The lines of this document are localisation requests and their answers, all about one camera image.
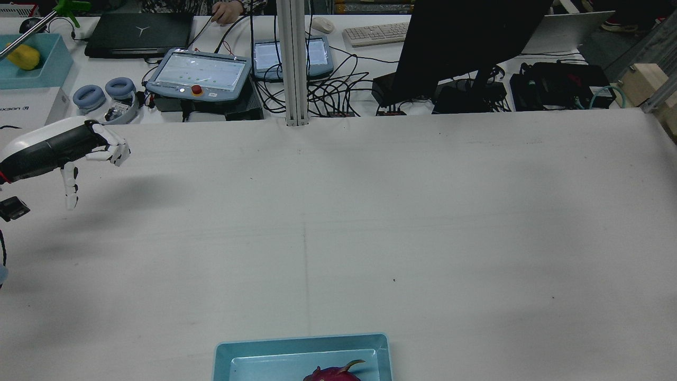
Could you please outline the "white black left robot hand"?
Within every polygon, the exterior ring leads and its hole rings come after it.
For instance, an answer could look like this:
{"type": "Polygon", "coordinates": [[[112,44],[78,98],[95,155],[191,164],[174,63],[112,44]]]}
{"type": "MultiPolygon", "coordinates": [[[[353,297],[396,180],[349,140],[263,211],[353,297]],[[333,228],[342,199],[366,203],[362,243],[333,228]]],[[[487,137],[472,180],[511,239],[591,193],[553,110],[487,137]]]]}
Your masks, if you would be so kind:
{"type": "Polygon", "coordinates": [[[104,124],[74,116],[24,133],[2,149],[2,184],[15,183],[60,169],[66,209],[78,202],[75,161],[109,161],[120,167],[129,158],[128,142],[104,124]]]}

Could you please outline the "bystander person hand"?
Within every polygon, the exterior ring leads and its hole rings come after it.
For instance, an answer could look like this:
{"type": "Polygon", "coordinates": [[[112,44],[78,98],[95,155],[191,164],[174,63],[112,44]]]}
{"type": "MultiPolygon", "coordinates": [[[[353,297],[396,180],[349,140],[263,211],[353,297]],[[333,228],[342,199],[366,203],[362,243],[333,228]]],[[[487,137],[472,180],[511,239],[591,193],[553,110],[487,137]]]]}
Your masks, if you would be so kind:
{"type": "Polygon", "coordinates": [[[228,25],[244,14],[244,5],[239,1],[216,2],[211,10],[211,22],[218,25],[228,25]]]}

